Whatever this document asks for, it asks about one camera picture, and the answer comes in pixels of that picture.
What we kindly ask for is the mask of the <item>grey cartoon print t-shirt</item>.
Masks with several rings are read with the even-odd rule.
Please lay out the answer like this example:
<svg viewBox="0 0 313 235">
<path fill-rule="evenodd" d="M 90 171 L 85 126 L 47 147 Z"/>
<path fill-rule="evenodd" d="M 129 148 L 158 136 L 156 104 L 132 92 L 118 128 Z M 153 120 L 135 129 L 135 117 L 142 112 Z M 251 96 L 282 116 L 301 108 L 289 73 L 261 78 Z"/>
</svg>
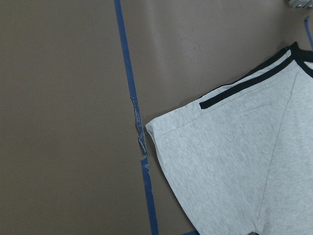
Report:
<svg viewBox="0 0 313 235">
<path fill-rule="evenodd" d="M 201 235 L 313 232 L 313 53 L 219 87 L 146 125 Z"/>
</svg>

